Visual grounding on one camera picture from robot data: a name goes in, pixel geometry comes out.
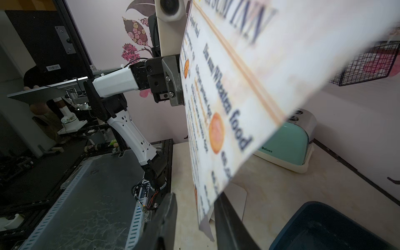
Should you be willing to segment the clear acrylic menu holder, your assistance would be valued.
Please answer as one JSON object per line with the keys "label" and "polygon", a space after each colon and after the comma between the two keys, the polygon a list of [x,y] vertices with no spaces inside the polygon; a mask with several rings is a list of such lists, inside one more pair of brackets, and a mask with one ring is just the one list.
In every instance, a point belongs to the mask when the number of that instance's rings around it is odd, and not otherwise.
{"label": "clear acrylic menu holder", "polygon": [[225,188],[224,193],[227,196],[231,205],[233,206],[238,217],[243,220],[246,199],[248,196],[247,191],[244,188],[231,182]]}

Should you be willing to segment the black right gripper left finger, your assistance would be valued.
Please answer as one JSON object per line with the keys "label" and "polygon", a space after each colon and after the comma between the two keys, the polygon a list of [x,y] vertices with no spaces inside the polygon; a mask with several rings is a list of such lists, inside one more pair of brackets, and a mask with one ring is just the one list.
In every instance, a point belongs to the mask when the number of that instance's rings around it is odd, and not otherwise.
{"label": "black right gripper left finger", "polygon": [[150,221],[134,250],[173,250],[178,205],[176,195],[168,193]]}

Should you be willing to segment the new dim sum menu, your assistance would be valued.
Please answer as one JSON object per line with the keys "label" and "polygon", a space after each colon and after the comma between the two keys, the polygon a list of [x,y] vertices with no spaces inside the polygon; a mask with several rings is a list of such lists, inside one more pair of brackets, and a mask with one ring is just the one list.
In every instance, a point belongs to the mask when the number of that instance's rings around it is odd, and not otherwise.
{"label": "new dim sum menu", "polygon": [[198,222],[294,110],[399,20],[399,1],[192,2],[180,66]]}

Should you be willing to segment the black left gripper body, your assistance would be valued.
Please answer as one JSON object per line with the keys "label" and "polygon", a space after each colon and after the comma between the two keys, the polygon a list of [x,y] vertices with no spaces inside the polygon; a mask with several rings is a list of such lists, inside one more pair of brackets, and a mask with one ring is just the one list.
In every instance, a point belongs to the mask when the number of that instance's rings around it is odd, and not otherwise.
{"label": "black left gripper body", "polygon": [[171,106],[184,105],[180,55],[147,59],[129,64],[139,90],[150,90],[154,101],[169,101]]}

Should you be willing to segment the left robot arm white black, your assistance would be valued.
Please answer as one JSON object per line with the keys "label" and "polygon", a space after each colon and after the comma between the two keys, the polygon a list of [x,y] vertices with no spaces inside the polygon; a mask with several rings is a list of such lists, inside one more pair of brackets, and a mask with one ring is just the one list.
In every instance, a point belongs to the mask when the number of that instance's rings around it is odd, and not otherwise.
{"label": "left robot arm white black", "polygon": [[166,183],[168,160],[134,124],[124,93],[151,90],[156,103],[184,105],[179,58],[175,54],[147,59],[83,83],[95,116],[110,125],[132,149],[144,170],[144,178],[154,190],[163,189]]}

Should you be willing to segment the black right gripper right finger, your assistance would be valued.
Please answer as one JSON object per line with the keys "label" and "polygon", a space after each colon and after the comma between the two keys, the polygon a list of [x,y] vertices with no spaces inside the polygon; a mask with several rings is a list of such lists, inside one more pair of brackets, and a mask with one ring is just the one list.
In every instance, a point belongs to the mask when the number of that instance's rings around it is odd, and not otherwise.
{"label": "black right gripper right finger", "polygon": [[215,201],[214,212],[219,250],[260,250],[224,192]]}

